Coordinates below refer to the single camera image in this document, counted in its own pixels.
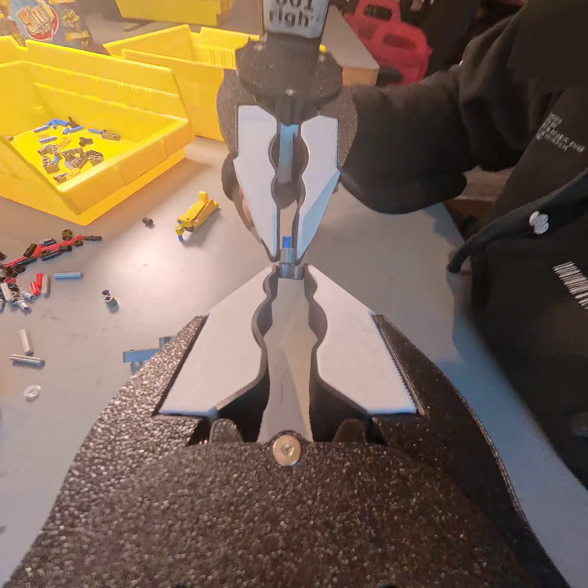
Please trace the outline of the yellow parts bin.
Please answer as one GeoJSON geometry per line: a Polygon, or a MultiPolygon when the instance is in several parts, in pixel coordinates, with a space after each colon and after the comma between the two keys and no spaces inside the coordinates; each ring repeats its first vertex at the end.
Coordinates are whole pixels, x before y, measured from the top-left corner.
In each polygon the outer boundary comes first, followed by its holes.
{"type": "Polygon", "coordinates": [[[217,27],[230,16],[234,1],[116,1],[126,19],[217,27]]]}
{"type": "Polygon", "coordinates": [[[169,68],[1,37],[1,197],[87,225],[184,159],[194,138],[169,68]],[[47,172],[39,150],[104,156],[72,179],[47,172]]]}
{"type": "Polygon", "coordinates": [[[166,67],[176,78],[195,136],[223,141],[217,117],[217,92],[224,70],[236,68],[235,52],[258,35],[178,25],[105,44],[113,56],[166,67]]]}

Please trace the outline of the pile of small connector pins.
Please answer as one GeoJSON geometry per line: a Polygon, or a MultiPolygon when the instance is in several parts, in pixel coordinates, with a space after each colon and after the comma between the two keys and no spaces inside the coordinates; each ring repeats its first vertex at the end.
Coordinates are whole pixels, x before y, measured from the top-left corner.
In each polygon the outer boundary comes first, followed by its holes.
{"type": "Polygon", "coordinates": [[[28,284],[28,289],[18,285],[18,276],[31,265],[56,259],[84,246],[86,242],[101,241],[102,237],[99,235],[74,235],[72,231],[64,230],[61,241],[44,239],[32,243],[21,257],[14,260],[7,261],[6,255],[1,254],[1,312],[10,306],[20,309],[23,313],[29,313],[32,302],[50,296],[52,278],[44,270],[35,274],[28,284]]]}

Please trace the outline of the grey bent beam assembly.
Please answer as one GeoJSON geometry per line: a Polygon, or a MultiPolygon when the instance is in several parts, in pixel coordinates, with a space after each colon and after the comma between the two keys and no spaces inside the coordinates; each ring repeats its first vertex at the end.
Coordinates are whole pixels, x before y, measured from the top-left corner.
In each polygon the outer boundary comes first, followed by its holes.
{"type": "Polygon", "coordinates": [[[154,355],[160,352],[166,344],[171,342],[174,336],[164,336],[159,338],[159,346],[156,348],[148,349],[132,349],[122,353],[122,362],[129,364],[130,371],[135,374],[140,371],[145,362],[149,361],[154,355]]]}

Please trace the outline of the heap of assorted brick parts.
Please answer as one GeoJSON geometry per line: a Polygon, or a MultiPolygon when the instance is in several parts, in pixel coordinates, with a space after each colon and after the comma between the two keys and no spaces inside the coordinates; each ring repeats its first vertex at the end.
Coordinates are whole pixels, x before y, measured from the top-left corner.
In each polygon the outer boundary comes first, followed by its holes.
{"type": "Polygon", "coordinates": [[[107,129],[88,128],[72,116],[49,119],[32,133],[40,169],[58,185],[106,162],[107,156],[96,149],[98,139],[116,142],[121,138],[107,129]]]}

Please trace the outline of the person's right hand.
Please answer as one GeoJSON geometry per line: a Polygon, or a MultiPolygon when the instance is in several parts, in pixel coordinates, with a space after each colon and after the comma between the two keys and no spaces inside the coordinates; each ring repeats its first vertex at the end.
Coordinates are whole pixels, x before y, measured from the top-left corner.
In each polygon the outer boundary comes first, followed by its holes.
{"type": "Polygon", "coordinates": [[[232,201],[238,215],[246,227],[246,229],[253,235],[257,242],[261,243],[261,239],[254,226],[254,221],[251,217],[251,212],[247,203],[245,202],[242,190],[239,186],[238,179],[234,168],[233,158],[228,153],[224,159],[221,169],[221,182],[224,194],[232,201]]]}

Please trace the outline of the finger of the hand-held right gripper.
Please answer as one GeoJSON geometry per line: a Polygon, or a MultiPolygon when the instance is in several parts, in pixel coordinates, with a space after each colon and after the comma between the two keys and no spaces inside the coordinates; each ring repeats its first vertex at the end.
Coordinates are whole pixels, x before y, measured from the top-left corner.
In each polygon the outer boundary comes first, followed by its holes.
{"type": "Polygon", "coordinates": [[[276,168],[270,156],[277,121],[257,105],[238,107],[238,154],[233,164],[255,229],[275,261],[279,255],[279,213],[273,196],[276,168]]]}
{"type": "Polygon", "coordinates": [[[303,258],[315,237],[330,197],[339,180],[337,119],[316,116],[303,122],[300,137],[306,147],[307,162],[300,180],[303,199],[298,207],[296,228],[296,257],[303,258]]]}

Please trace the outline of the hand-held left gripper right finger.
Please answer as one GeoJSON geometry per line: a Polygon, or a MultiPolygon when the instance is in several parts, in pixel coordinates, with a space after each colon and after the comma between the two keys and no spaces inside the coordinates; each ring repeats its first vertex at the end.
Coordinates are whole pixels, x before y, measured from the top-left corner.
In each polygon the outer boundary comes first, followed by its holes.
{"type": "Polygon", "coordinates": [[[311,352],[309,419],[315,442],[330,442],[348,419],[417,415],[417,401],[375,313],[314,266],[305,267],[311,352]]]}

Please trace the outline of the printed toy set box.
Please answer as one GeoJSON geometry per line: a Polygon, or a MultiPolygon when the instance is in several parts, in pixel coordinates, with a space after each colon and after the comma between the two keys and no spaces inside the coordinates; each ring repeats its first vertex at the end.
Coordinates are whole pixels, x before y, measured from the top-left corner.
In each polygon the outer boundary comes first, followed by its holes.
{"type": "Polygon", "coordinates": [[[1,36],[99,52],[80,1],[1,1],[1,36]]]}

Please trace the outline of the grey desk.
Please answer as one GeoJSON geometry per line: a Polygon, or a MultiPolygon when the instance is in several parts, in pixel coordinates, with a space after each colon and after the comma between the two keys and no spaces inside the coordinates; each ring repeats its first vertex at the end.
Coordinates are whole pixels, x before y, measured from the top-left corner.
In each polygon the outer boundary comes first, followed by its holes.
{"type": "MultiPolygon", "coordinates": [[[[185,151],[181,163],[81,228],[101,242],[31,265],[19,284],[27,288],[43,270],[81,279],[53,282],[30,313],[1,313],[1,584],[42,527],[92,424],[131,377],[122,352],[154,348],[269,263],[224,196],[224,144],[197,139],[185,151]],[[107,307],[106,289],[118,307],[107,307]],[[21,329],[44,367],[10,361],[24,355],[21,329]],[[31,385],[41,392],[29,402],[31,385]]],[[[473,327],[469,276],[446,272],[461,242],[443,205],[382,215],[340,187],[305,261],[385,315],[452,380],[498,449],[543,547],[571,586],[587,587],[587,490],[473,327]]]]}

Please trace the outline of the person's black hoodie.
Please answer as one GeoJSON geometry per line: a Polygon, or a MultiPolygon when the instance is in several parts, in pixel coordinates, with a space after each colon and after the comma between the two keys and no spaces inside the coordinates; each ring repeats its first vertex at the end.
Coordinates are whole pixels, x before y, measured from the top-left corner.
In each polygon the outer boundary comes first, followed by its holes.
{"type": "Polygon", "coordinates": [[[587,487],[587,1],[530,1],[511,65],[545,113],[448,269],[470,262],[477,327],[587,487]]]}

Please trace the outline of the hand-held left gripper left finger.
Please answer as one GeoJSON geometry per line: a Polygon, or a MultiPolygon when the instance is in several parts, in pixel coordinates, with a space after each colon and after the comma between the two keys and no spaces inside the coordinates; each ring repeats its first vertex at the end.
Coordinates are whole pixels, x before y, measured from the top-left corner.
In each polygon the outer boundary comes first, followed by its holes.
{"type": "Polygon", "coordinates": [[[189,343],[158,403],[158,415],[231,420],[257,441],[269,401],[268,349],[278,275],[269,266],[217,303],[189,343]]]}

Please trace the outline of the small wooden side table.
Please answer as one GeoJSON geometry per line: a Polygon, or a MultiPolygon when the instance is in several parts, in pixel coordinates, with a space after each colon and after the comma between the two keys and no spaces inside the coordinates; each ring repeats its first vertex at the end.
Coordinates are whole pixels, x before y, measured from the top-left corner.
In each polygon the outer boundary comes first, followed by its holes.
{"type": "Polygon", "coordinates": [[[340,11],[330,6],[322,45],[342,69],[344,86],[375,86],[379,64],[371,56],[340,11]]]}

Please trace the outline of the red container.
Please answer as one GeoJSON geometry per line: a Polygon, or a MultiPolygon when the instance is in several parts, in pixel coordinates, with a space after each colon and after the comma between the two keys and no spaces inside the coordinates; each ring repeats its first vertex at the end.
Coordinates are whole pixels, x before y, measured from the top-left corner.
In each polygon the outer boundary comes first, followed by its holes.
{"type": "Polygon", "coordinates": [[[392,21],[375,30],[367,48],[379,64],[376,84],[381,87],[420,82],[432,54],[421,29],[392,21]]]}
{"type": "Polygon", "coordinates": [[[358,1],[344,19],[357,34],[368,36],[381,26],[400,23],[401,8],[398,1],[358,1]]]}

